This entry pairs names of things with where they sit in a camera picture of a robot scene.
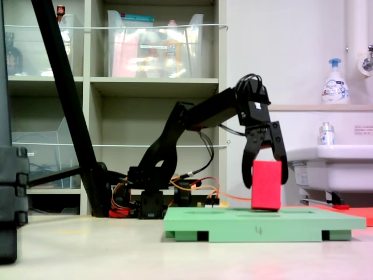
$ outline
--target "black stand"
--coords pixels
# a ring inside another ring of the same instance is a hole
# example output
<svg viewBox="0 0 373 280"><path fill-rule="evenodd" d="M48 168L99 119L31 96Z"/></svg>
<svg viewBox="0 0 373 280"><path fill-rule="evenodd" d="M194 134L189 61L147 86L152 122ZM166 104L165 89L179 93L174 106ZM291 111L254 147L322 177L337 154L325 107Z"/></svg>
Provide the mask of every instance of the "black stand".
<svg viewBox="0 0 373 280"><path fill-rule="evenodd" d="M122 174L108 171L103 163L96 161L51 0L32 0L32 4L79 167L59 171L29 182L27 150L12 147L3 3L0 0L0 264L13 263L17 259L16 229L27 223L27 186L36 186L80 174L92 214L96 217L108 217L110 183L116 184L124 177Z"/></svg>

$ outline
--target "red base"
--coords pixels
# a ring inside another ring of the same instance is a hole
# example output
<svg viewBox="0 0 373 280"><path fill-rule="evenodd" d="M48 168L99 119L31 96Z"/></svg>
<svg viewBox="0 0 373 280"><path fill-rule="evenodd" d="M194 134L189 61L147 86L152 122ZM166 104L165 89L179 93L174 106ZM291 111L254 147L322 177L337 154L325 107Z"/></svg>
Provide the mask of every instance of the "red base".
<svg viewBox="0 0 373 280"><path fill-rule="evenodd" d="M109 211L109 217L111 218L129 218L129 215L131 214L131 209L121 209L121 210L110 210Z"/></svg>
<svg viewBox="0 0 373 280"><path fill-rule="evenodd" d="M281 207L281 162L254 160L251 208L278 211Z"/></svg>

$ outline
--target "green foam platform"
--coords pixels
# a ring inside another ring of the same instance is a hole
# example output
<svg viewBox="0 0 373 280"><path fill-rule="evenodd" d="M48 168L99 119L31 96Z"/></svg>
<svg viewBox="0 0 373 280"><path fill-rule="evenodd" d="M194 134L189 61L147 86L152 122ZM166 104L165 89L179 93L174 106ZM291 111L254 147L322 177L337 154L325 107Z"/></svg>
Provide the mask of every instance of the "green foam platform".
<svg viewBox="0 0 373 280"><path fill-rule="evenodd" d="M246 208L172 207L164 217L166 238L210 242L315 242L351 240L364 218L313 207L258 212Z"/></svg>

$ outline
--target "floor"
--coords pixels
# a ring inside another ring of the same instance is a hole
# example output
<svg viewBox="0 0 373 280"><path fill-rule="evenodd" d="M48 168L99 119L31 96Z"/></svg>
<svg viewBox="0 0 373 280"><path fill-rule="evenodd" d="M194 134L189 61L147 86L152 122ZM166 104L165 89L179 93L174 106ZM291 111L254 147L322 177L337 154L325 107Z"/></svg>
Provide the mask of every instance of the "floor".
<svg viewBox="0 0 373 280"><path fill-rule="evenodd" d="M373 279L373 227L352 241L175 243L162 220L31 216L1 280Z"/></svg>

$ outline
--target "white sink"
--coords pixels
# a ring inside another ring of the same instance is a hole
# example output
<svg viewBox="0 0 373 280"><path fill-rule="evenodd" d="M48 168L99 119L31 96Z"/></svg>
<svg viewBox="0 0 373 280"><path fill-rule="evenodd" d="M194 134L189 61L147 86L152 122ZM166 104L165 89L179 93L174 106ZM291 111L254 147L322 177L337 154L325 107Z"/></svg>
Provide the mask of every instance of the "white sink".
<svg viewBox="0 0 373 280"><path fill-rule="evenodd" d="M318 145L287 151L301 188L373 192L373 145Z"/></svg>

